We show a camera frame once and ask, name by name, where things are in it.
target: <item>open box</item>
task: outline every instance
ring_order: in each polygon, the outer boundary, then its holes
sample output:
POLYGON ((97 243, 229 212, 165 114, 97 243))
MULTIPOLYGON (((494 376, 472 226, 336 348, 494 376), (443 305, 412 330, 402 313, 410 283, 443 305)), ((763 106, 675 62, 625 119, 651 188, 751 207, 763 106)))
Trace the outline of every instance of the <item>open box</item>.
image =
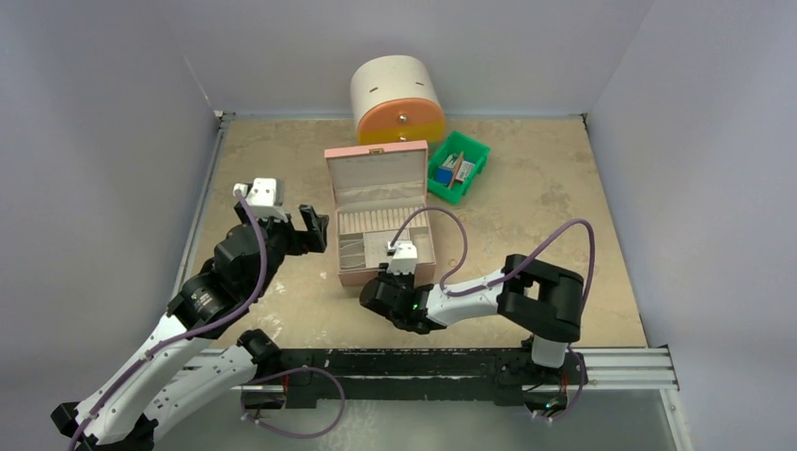
MULTIPOLYGON (((404 220, 426 206, 426 141, 353 148, 328 148, 335 197, 337 274, 344 287, 361 286, 387 263, 387 242, 404 220)), ((434 245, 427 211, 413 218, 402 232, 418 251, 415 281, 431 282, 434 245)))

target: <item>gray wall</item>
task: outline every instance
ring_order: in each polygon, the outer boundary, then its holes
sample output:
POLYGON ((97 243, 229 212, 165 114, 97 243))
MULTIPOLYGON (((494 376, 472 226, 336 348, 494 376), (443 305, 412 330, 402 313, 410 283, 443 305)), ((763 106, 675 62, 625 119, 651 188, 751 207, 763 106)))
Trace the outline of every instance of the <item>gray wall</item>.
POLYGON ((652 0, 164 0, 215 109, 348 113, 371 58, 425 62, 448 113, 580 114, 652 0))
POLYGON ((590 135, 699 449, 793 449, 797 4, 656 1, 590 135))
POLYGON ((0 4, 0 437, 127 359, 168 301, 215 118, 151 1, 0 4))

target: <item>marble surface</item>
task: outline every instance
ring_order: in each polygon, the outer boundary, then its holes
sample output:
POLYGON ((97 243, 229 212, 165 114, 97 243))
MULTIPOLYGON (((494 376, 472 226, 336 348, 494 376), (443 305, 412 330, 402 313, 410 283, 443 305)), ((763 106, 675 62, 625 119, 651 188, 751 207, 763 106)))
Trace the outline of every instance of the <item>marble surface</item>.
MULTIPOLYGON (((596 232, 595 281, 577 346, 645 346, 631 284, 580 118, 462 119, 449 129, 492 148, 484 171, 457 206, 430 194, 431 205, 454 210, 468 230, 470 253, 451 283, 501 266, 507 254, 527 254, 562 223, 587 218, 596 232)), ((325 148, 355 145, 350 120, 236 119, 230 124, 213 183, 194 268, 237 224, 232 186, 255 177, 286 182, 285 206, 301 203, 333 213, 325 148)), ((461 256, 461 236, 444 215, 430 221, 438 261, 435 280, 461 256)), ((586 274, 586 232, 574 227, 541 259, 586 274)), ((445 331, 417 335, 394 329, 342 288, 336 254, 288 257, 249 315, 215 343, 227 347, 247 329, 260 328, 283 348, 450 348, 517 346, 528 333, 502 317, 470 319, 445 331)))

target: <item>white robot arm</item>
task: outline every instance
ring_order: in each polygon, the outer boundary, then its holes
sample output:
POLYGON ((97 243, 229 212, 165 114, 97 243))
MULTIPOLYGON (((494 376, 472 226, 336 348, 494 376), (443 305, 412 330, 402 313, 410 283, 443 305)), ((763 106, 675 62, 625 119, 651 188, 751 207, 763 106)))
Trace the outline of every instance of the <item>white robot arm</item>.
POLYGON ((70 449, 150 450, 199 406, 253 379, 261 354, 275 348, 262 332, 244 341, 242 336, 216 365, 173 381, 262 296, 285 256, 326 249, 329 217, 302 205, 307 231, 295 230, 282 209, 282 186, 275 179, 236 185, 242 202, 235 211, 242 223, 216 245, 199 274, 183 284, 144 344, 110 381, 85 400, 53 411, 58 429, 72 437, 70 449))

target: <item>blue object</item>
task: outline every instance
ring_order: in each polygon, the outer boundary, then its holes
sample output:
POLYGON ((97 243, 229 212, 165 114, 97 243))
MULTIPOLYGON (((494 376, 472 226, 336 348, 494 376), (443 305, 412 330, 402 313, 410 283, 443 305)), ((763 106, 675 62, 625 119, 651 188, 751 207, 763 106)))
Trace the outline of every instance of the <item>blue object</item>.
POLYGON ((454 171, 447 167, 439 166, 434 173, 434 181, 447 185, 454 178, 454 171))

